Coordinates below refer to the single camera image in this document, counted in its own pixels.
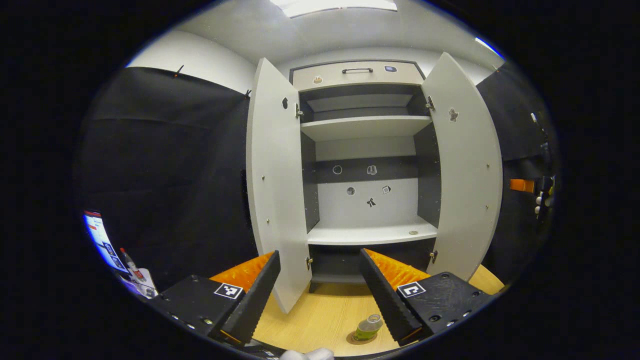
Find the open cabinet door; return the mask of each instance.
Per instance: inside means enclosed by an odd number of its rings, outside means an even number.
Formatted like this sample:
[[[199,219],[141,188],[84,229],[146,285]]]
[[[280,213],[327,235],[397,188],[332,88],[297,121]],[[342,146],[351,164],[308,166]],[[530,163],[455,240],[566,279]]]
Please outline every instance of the open cabinet door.
[[[299,103],[297,89],[267,59],[260,59],[247,121],[247,195],[258,253],[280,251],[281,271],[273,293],[284,313],[311,280]]]
[[[468,281],[491,244],[500,213],[498,136],[476,86],[451,55],[442,53],[422,91],[435,108],[442,178],[438,255],[427,272],[447,271]]]

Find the ceiling light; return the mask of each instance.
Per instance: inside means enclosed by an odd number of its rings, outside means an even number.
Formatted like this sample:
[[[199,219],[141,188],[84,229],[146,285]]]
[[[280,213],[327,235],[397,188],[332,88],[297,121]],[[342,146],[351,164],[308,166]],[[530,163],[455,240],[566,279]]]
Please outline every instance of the ceiling light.
[[[397,11],[393,0],[271,0],[288,17],[341,8],[371,8]]]
[[[480,43],[482,46],[486,47],[487,49],[493,51],[494,54],[496,54],[497,56],[500,56],[500,58],[504,60],[502,55],[500,55],[496,50],[493,50],[493,48],[490,47],[489,44],[487,44],[486,42],[482,41],[480,38],[476,38],[476,42]]]

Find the computer screen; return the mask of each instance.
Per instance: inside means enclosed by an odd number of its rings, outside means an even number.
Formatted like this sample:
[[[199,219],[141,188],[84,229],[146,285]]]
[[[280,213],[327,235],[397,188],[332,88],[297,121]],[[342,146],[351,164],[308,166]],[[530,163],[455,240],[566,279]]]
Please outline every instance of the computer screen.
[[[109,241],[109,237],[102,223],[102,215],[97,211],[85,210],[84,221],[89,230],[89,235],[91,235],[95,246],[98,248],[105,262],[112,268],[129,274],[122,260],[118,257],[118,253],[113,248],[111,241]]]

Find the white cabinet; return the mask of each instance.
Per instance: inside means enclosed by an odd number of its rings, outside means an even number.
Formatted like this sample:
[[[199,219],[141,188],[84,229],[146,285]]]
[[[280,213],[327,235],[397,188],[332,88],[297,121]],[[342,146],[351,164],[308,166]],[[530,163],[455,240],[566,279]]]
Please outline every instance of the white cabinet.
[[[258,65],[248,198],[259,253],[280,251],[274,294],[285,313],[310,281],[360,281],[362,247],[468,279],[495,230],[500,150],[460,66],[443,53],[423,79],[414,63],[362,63],[363,72],[342,72],[350,61],[294,69],[291,83],[267,59]]]

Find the white shelf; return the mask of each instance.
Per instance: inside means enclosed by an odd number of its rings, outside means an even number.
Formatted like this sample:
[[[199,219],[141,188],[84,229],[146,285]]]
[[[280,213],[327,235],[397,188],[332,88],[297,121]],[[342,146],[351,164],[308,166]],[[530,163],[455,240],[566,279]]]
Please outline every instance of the white shelf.
[[[309,245],[375,245],[435,238],[438,229],[421,217],[378,227],[324,227],[322,219],[307,234]]]
[[[348,117],[307,122],[300,125],[303,133],[317,142],[381,136],[413,136],[431,123],[431,117],[391,115]]]

